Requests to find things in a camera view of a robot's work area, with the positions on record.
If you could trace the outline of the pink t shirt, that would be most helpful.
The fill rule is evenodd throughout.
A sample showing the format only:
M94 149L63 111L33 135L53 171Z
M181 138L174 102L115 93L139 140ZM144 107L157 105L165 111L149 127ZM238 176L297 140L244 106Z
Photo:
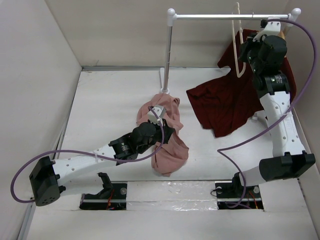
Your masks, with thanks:
M145 103L138 111L136 124L147 122L148 107L160 105L166 109L164 119L169 127L174 129L167 144L151 158L151 167L160 175L169 177L173 172L179 170L189 157L189 148L180 139L179 131L183 128L180 120L180 99L166 93L156 94L150 101Z

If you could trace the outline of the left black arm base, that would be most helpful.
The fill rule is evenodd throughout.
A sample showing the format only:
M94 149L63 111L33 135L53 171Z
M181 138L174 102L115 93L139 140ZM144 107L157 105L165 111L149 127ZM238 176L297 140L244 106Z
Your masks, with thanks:
M107 173L97 174L102 181L102 190L97 194L82 194L79 204L81 210L87 211L124 211L127 209L128 183L112 182Z

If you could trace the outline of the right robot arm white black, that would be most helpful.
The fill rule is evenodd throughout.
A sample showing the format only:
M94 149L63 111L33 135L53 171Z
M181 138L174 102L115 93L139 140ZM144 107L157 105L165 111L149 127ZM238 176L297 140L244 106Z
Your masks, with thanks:
M287 53L286 41L276 35L260 39L248 37L240 45L239 60L250 65L252 83L267 118L272 140L272 157L258 166L234 175L231 191L242 197L249 187L275 180L297 179L316 159L302 144L292 111L290 78L282 70Z

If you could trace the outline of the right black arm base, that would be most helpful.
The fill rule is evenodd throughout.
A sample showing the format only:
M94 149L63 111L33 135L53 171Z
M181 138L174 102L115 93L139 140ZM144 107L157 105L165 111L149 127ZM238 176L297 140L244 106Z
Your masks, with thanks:
M214 189L210 192L216 197L218 210L263 210L261 191L258 185L247 186L244 197L243 187L232 180L214 182Z

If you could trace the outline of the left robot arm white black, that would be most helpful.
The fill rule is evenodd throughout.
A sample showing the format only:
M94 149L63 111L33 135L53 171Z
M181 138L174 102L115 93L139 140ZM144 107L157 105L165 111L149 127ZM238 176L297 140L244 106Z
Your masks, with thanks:
M164 118L154 122L148 120L103 147L104 150L113 149L113 157L105 156L102 151L93 151L57 162L52 162L48 156L40 158L29 176L35 204L42 207L53 203L61 193L70 190L67 183L105 167L107 161L118 165L140 161L140 154L157 143L161 146L167 144L174 132Z

